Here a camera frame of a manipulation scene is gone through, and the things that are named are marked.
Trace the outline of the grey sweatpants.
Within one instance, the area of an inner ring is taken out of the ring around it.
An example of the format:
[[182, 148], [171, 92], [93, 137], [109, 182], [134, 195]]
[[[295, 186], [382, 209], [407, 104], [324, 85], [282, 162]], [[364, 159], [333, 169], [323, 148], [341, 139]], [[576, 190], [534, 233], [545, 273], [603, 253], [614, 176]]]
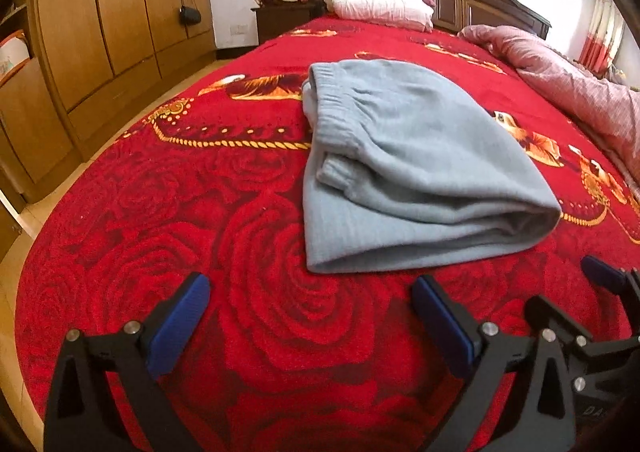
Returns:
[[393, 60], [315, 63], [303, 178], [316, 273], [440, 267], [511, 255], [561, 208], [521, 145], [460, 86]]

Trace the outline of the pink checked quilt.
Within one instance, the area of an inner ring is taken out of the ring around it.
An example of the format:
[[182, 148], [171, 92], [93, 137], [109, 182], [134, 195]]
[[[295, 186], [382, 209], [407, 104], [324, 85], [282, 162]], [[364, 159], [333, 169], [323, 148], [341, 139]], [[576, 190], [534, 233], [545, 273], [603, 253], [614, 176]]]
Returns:
[[459, 36], [506, 60], [546, 100], [585, 123], [612, 149], [631, 178], [638, 180], [637, 91], [594, 77], [520, 28], [471, 25], [461, 29]]

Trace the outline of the cream and red curtain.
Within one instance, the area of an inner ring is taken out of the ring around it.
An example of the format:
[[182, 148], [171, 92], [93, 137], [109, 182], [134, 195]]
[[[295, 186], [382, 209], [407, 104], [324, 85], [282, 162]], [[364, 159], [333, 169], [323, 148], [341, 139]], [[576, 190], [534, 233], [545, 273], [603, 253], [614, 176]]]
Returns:
[[595, 0], [578, 63], [597, 76], [611, 67], [623, 38], [624, 19], [613, 0]]

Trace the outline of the red rose blanket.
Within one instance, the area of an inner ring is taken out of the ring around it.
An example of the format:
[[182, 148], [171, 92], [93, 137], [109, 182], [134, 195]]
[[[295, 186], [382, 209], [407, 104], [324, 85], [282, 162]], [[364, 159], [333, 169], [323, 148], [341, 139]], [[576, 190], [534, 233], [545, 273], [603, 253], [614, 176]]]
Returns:
[[462, 86], [533, 157], [562, 218], [524, 253], [435, 271], [483, 320], [525, 335], [544, 295], [599, 340], [625, 338], [620, 301], [579, 268], [639, 262], [639, 203], [578, 126], [484, 48], [453, 34], [325, 17], [256, 48], [154, 110], [60, 199], [17, 287], [25, 387], [46, 408], [67, 331], [143, 319], [191, 272], [212, 300], [160, 382], [207, 451], [412, 451], [459, 389], [408, 306], [410, 271], [305, 265], [311, 132], [300, 87], [316, 62], [404, 60]]

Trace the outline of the white lower pillow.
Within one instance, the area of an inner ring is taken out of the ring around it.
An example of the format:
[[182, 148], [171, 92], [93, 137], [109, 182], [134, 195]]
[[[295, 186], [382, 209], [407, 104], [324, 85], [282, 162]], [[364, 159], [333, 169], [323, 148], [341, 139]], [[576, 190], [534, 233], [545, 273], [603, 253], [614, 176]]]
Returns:
[[420, 32], [433, 30], [434, 8], [422, 0], [323, 0], [341, 19]]

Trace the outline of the dark wooden nightstand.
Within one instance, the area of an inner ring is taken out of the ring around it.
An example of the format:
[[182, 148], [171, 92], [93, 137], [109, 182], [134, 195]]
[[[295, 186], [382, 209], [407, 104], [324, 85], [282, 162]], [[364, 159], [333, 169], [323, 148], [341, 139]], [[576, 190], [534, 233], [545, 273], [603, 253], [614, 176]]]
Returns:
[[314, 18], [314, 4], [286, 4], [252, 8], [257, 24], [258, 42], [264, 44]]

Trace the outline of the wooden wardrobe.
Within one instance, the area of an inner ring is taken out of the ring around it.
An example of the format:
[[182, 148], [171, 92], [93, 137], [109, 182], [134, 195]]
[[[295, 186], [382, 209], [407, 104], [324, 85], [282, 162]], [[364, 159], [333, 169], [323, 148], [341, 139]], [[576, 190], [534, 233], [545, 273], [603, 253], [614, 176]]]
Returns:
[[215, 53], [210, 0], [17, 0], [1, 23], [2, 225], [35, 237], [29, 206]]

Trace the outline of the small black hanging bag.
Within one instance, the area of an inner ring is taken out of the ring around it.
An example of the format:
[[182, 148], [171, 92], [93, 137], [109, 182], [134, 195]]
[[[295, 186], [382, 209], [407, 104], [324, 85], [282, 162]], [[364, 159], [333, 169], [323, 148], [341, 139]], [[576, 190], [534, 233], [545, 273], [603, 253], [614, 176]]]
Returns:
[[183, 5], [179, 10], [179, 20], [183, 26], [195, 26], [202, 21], [202, 14], [197, 8]]

